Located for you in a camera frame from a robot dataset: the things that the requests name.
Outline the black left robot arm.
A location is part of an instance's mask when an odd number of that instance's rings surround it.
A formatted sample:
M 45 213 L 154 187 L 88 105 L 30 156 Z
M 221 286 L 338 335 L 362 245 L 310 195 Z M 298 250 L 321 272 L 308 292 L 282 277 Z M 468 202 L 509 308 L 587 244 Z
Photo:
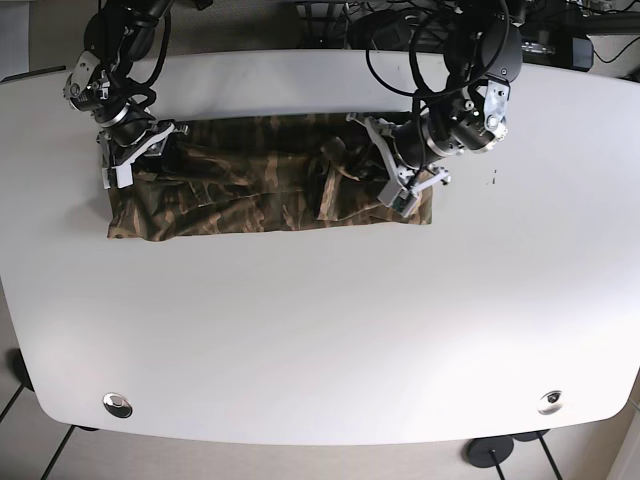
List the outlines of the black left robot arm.
M 442 159 L 466 151 L 483 153 L 503 141 L 511 85 L 522 64 L 522 16 L 509 1 L 437 1 L 431 7 L 372 11 L 347 34 L 350 46 L 365 52 L 374 47 L 403 47 L 408 53 L 415 89 L 406 92 L 411 117 L 403 125 L 351 113 L 377 147 L 388 181 L 381 203 L 402 215 L 417 204 L 422 191 L 448 184 Z M 448 32 L 442 51 L 448 71 L 445 87 L 436 91 L 419 66 L 419 42 L 431 24 L 445 20 Z

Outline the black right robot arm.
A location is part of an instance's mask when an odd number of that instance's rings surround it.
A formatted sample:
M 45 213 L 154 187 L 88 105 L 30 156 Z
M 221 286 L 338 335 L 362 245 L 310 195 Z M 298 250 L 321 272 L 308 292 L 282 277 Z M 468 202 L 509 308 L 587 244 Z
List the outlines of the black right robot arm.
M 66 80 L 63 96 L 89 113 L 100 127 L 105 187 L 133 184 L 133 165 L 141 157 L 159 158 L 169 137 L 188 128 L 159 121 L 150 112 L 153 90 L 164 66 L 171 33 L 171 1 L 100 1 L 84 33 L 84 51 Z M 130 77 L 133 65 L 150 51 L 163 24 L 160 53 L 149 78 Z

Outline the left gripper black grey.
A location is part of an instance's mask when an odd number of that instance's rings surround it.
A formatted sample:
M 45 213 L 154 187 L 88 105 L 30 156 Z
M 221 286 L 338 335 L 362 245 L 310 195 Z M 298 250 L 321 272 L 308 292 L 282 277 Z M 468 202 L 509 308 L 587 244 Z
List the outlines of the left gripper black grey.
M 451 182 L 451 174 L 438 162 L 453 154 L 453 146 L 433 140 L 428 115 L 404 125 L 354 112 L 346 120 L 363 127 L 380 153 L 388 180 L 379 200 L 417 200 L 427 188 Z

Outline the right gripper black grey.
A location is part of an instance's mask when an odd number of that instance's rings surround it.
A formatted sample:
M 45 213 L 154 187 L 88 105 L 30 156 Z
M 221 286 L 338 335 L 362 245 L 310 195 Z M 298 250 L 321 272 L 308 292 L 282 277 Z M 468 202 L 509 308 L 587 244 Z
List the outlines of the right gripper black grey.
M 119 122 L 105 126 L 97 136 L 102 172 L 132 173 L 138 162 L 160 160 L 169 146 L 189 130 L 184 122 L 157 120 L 148 112 L 128 112 Z

